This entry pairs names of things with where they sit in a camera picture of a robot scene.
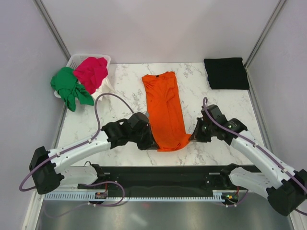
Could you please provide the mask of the orange t shirt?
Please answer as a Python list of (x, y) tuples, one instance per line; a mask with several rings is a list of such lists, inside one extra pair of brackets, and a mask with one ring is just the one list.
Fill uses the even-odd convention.
[(185, 148), (190, 135), (186, 133), (175, 72), (142, 77), (147, 111), (153, 137), (159, 151)]

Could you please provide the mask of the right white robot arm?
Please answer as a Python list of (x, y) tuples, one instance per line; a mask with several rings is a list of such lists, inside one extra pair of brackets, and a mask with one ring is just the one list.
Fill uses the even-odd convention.
[(307, 199), (306, 170), (297, 171), (282, 162), (259, 145), (241, 121), (236, 118), (227, 120), (217, 105), (203, 105), (201, 113), (190, 140), (207, 143), (216, 137), (241, 152), (260, 170), (260, 173), (249, 172), (239, 165), (230, 164), (220, 176), (221, 186), (229, 189), (235, 185), (251, 190), (267, 199), (271, 207), (283, 216), (297, 211)]

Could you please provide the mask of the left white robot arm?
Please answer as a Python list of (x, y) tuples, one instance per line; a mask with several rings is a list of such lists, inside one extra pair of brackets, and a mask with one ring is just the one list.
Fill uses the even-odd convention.
[(58, 149), (46, 150), (44, 146), (34, 151), (29, 170), (40, 195), (50, 193), (65, 181), (65, 171), (78, 161), (96, 153), (133, 142), (139, 150), (157, 150), (148, 117), (134, 113), (129, 119), (109, 122), (89, 138)]

